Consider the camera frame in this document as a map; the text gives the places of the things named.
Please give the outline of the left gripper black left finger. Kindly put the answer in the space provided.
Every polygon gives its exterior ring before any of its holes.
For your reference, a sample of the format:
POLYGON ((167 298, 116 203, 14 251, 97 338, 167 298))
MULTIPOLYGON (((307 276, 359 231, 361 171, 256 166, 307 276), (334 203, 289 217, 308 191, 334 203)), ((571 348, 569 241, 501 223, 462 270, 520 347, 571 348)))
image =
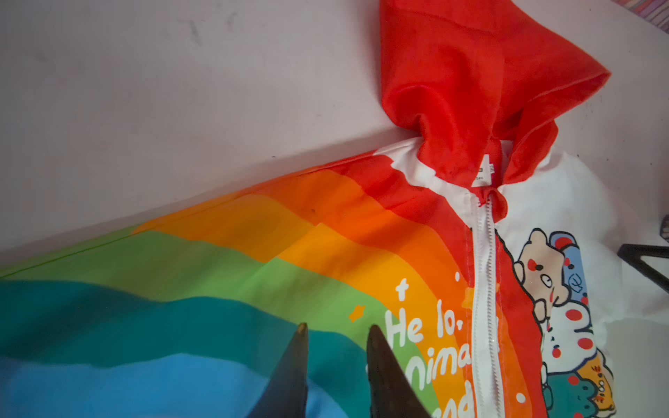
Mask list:
POLYGON ((306 417, 308 343, 308 325, 302 323, 248 417, 306 417))

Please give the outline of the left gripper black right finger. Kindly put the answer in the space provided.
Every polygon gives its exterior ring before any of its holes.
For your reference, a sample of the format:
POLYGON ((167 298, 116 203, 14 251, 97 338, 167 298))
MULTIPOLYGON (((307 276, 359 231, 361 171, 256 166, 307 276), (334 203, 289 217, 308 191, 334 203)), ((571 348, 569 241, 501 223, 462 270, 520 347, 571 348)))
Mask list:
POLYGON ((378 325, 369 329, 366 352, 371 393, 370 416, 430 418, 378 325))

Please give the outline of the rainbow red white kids jacket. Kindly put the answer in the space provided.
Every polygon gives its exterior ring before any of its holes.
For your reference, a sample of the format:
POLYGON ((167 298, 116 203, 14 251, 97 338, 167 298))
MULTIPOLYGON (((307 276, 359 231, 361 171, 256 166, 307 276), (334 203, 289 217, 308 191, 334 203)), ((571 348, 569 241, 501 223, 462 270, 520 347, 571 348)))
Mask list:
POLYGON ((609 71, 512 1, 383 1, 412 139, 5 268, 4 417, 247 417, 308 325, 306 417, 370 417, 373 325, 430 417, 615 417, 606 325, 668 321, 554 146, 609 71))

